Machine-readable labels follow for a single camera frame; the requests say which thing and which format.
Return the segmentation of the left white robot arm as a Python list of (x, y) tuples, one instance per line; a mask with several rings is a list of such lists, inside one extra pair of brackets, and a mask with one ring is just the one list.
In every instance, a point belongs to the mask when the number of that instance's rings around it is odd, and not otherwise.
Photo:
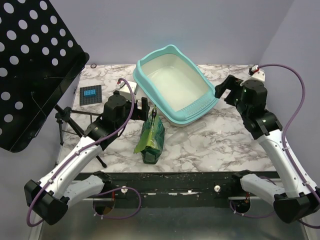
[(108, 183), (108, 175), (101, 171), (79, 183), (72, 184), (72, 181), (92, 159), (122, 134), (130, 120), (146, 121), (149, 110), (146, 97), (141, 98), (141, 108), (138, 108), (138, 101), (133, 94), (128, 100), (114, 91), (104, 104), (103, 112), (81, 134), (79, 142), (67, 157), (40, 180), (31, 179), (25, 184), (27, 225), (37, 226), (30, 220), (32, 212), (42, 222), (54, 225), (63, 218), (68, 208), (83, 199), (93, 195), (107, 197), (111, 185)]

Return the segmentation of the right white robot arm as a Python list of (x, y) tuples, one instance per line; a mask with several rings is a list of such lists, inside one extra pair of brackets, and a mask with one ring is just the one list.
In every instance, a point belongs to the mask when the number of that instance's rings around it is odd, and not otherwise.
[(252, 193), (273, 206), (276, 215), (289, 224), (317, 212), (320, 208), (320, 189), (303, 170), (301, 164), (282, 137), (283, 127), (276, 115), (266, 109), (268, 91), (256, 79), (240, 80), (233, 75), (215, 87), (219, 99), (224, 99), (239, 112), (243, 125), (267, 153), (275, 167), (282, 187), (276, 186), (249, 170), (236, 172), (230, 183), (230, 191), (241, 196)]

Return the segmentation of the clear plastic scoop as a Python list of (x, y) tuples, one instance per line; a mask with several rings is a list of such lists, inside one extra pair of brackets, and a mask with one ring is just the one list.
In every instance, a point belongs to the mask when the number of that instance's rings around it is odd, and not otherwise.
[(166, 140), (166, 144), (168, 146), (176, 146), (176, 145), (182, 144), (186, 142), (191, 135), (204, 129), (206, 126), (207, 124), (204, 121), (202, 121), (202, 122), (195, 122), (186, 127), (180, 128)]

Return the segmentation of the black bag clip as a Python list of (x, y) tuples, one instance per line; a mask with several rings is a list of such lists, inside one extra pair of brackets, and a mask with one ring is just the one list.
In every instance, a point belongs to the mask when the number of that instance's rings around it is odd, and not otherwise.
[(153, 109), (152, 109), (152, 112), (151, 112), (151, 117), (154, 120), (156, 118), (156, 116), (157, 116), (157, 106), (154, 105)]

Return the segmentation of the teal white litter box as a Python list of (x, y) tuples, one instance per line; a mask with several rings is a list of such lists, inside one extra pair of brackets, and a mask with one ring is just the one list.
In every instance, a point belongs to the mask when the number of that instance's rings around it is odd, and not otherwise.
[(219, 101), (214, 85), (173, 44), (139, 59), (133, 79), (164, 117), (177, 127), (202, 118)]

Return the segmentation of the green litter bag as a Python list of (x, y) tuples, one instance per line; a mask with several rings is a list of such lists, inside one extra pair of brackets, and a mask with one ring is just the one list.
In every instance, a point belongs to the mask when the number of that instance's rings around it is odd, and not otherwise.
[(164, 149), (165, 127), (158, 110), (155, 119), (150, 113), (146, 122), (142, 125), (139, 142), (134, 148), (133, 153), (140, 153), (144, 164), (155, 165)]

